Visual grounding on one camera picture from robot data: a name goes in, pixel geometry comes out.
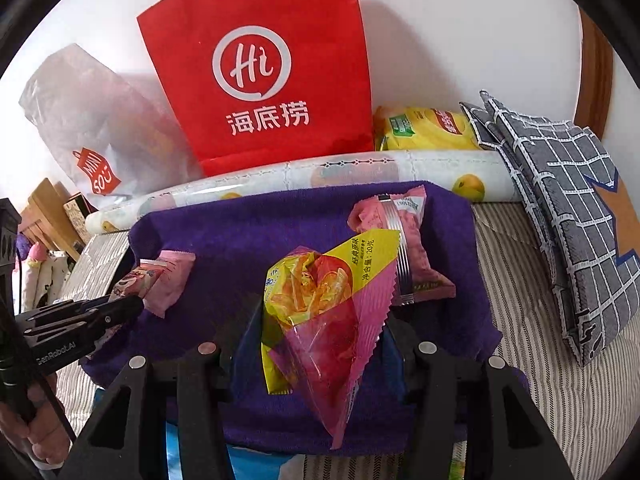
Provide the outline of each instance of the wooden furniture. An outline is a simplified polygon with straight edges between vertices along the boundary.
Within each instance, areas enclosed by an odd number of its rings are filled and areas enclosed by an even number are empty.
[[[602,140],[613,84],[613,49],[593,20],[580,9],[582,69],[574,123],[589,126]]]
[[[84,243],[66,216],[65,201],[45,178],[31,193],[28,206],[20,213],[18,231],[32,243],[42,242],[51,251],[65,251],[78,261]]]

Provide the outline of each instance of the hi logo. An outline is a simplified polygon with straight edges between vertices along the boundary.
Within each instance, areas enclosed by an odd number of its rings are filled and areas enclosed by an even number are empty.
[[[258,25],[226,34],[213,52],[213,75],[227,94],[242,101],[276,95],[289,79],[291,53],[284,40]]]

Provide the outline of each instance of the metal screw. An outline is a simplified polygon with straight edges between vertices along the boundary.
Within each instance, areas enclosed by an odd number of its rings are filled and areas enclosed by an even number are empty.
[[[498,370],[500,370],[501,368],[504,368],[506,364],[507,363],[504,362],[504,359],[499,355],[492,355],[491,357],[489,357],[489,366],[491,368],[497,368]]]
[[[216,351],[216,348],[218,347],[216,346],[215,343],[206,342],[198,346],[198,352],[200,352],[202,355],[213,354],[213,352]]]
[[[138,368],[142,368],[146,364],[146,359],[142,357],[142,355],[136,355],[129,359],[129,367],[137,370]]]
[[[423,354],[435,354],[438,347],[431,341],[423,341],[418,345],[418,350]]]

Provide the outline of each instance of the snack package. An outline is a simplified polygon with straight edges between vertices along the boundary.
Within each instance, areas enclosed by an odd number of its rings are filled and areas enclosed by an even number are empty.
[[[373,229],[319,254],[297,248],[267,273],[262,366],[270,394],[295,389],[342,445],[396,282],[399,232]]]
[[[140,260],[139,266],[113,286],[109,301],[136,295],[148,311],[164,319],[164,313],[182,295],[195,259],[193,253],[161,251],[157,260]],[[91,359],[121,327],[119,324],[105,330],[87,358]]]
[[[391,195],[391,199],[398,210],[406,239],[415,301],[455,298],[456,286],[449,278],[431,268],[427,251],[422,246],[420,226],[427,200],[424,186],[414,187],[403,195]],[[357,233],[386,228],[386,215],[378,197],[360,200],[353,206],[347,224]]]
[[[463,114],[435,108],[378,107],[373,117],[376,149],[479,150]]]
[[[164,313],[182,295],[196,255],[181,251],[161,251],[158,261],[168,263],[167,270],[158,276],[143,301],[149,312],[164,319]]]
[[[133,295],[144,298],[168,266],[158,260],[140,260],[139,266],[113,286],[109,301]]]

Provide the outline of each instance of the pillow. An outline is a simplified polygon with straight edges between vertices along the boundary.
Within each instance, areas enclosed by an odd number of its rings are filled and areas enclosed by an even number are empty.
[[[540,252],[546,262],[546,271],[551,282],[556,308],[560,315],[562,337],[568,343],[576,359],[580,361],[580,340],[577,331],[574,300],[568,288],[566,269],[558,245],[555,242],[543,209],[538,204],[529,181],[522,173],[513,150],[506,142],[491,115],[484,109],[471,104],[460,103],[462,112],[471,124],[478,146],[500,153],[513,183],[520,193],[522,205],[529,216],[538,240]]]
[[[590,129],[518,114],[486,92],[481,97],[556,235],[574,299],[577,357],[585,365],[638,310],[638,217]]]

